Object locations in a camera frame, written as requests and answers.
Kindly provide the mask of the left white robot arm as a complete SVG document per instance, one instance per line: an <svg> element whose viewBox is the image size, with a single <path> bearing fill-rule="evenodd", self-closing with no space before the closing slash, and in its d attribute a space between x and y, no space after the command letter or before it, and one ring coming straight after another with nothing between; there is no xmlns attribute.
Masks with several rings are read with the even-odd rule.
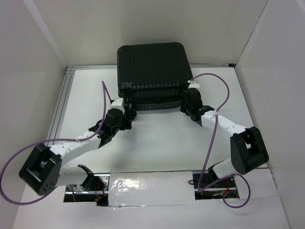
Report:
<svg viewBox="0 0 305 229"><path fill-rule="evenodd" d="M63 176L61 168L65 164L111 142L118 131L131 129L136 116L133 109L111 108L105 119L99 120L74 141L51 146L37 144L20 169L19 177L39 196L51 193Z"/></svg>

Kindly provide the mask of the black hard-shell suitcase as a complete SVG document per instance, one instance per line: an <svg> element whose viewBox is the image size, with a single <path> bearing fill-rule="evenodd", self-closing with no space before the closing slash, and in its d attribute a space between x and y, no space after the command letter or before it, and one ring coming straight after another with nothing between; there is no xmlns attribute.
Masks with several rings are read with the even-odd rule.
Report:
<svg viewBox="0 0 305 229"><path fill-rule="evenodd" d="M175 109L192 71L179 42L124 45L117 51L118 95L131 110Z"/></svg>

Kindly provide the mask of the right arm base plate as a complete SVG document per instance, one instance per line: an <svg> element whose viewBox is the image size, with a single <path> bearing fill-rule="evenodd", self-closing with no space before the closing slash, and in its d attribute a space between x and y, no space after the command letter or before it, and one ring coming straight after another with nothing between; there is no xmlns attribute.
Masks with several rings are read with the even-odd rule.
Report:
<svg viewBox="0 0 305 229"><path fill-rule="evenodd" d="M216 183L215 185L207 188L203 192L198 191L198 181L200 178L200 172L193 172L193 178L188 181L188 184L193 186L195 200L204 199L222 199L224 194L228 193L225 198L238 198L238 191L236 182L233 177L227 178L225 180Z"/></svg>

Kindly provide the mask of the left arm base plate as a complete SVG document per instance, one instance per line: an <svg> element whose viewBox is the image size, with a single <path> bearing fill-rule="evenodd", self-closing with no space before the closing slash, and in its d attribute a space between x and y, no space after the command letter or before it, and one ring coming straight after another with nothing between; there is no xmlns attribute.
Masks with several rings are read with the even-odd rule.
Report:
<svg viewBox="0 0 305 229"><path fill-rule="evenodd" d="M96 206L107 207L109 205L109 181L110 173L97 173L82 184L67 185L63 202L90 202L96 204Z"/></svg>

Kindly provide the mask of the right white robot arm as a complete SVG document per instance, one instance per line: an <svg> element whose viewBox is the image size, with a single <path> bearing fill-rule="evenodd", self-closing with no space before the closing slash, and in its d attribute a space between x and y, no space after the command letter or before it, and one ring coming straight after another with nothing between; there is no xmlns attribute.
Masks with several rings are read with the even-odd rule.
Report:
<svg viewBox="0 0 305 229"><path fill-rule="evenodd" d="M269 161L269 155L260 130L245 127L219 115L203 105L198 89L190 88L182 94L181 112L198 125L213 130L207 155L211 154L216 135L230 143L230 157L208 168L207 179L211 186L219 187L229 175L245 175Z"/></svg>

